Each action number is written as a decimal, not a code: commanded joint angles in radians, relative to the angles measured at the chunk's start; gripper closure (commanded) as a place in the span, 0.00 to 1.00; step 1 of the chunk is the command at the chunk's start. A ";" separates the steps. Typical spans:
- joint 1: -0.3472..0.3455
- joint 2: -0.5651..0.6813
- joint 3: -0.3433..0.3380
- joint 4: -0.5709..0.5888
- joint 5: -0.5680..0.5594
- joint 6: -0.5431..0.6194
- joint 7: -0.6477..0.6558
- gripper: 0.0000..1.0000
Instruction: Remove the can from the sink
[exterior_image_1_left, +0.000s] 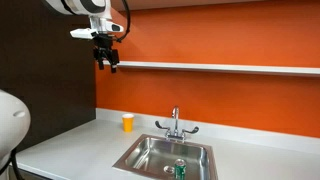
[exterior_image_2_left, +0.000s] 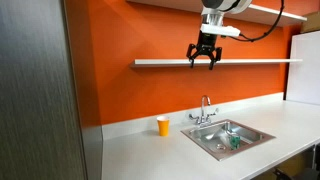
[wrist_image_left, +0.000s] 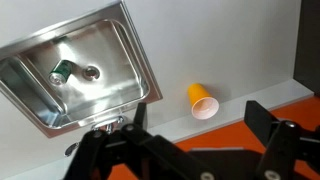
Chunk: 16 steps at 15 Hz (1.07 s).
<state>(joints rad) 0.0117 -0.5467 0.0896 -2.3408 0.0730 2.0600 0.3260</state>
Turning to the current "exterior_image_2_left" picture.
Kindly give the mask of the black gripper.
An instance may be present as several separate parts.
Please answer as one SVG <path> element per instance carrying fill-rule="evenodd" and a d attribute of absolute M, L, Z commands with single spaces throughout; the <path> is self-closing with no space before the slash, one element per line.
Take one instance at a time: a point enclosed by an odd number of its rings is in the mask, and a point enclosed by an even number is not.
<path fill-rule="evenodd" d="M 206 34 L 199 32 L 198 42 L 189 44 L 186 57 L 189 59 L 190 68 L 194 67 L 194 59 L 200 55 L 206 55 L 210 58 L 209 70 L 213 70 L 217 61 L 221 60 L 222 47 L 215 49 L 217 36 L 214 34 Z"/>

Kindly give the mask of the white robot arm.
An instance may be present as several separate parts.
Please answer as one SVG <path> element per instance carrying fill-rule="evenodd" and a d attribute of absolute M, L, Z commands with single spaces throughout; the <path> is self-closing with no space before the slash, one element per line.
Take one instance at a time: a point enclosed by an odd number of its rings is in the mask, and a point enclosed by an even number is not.
<path fill-rule="evenodd" d="M 218 35 L 238 37 L 240 30 L 232 26 L 223 25 L 223 17 L 226 13 L 238 14 L 244 11 L 252 0 L 201 0 L 203 4 L 198 42 L 190 44 L 186 53 L 190 67 L 194 67 L 198 56 L 207 55 L 210 59 L 209 69 L 221 59 L 222 48 L 216 47 Z"/>

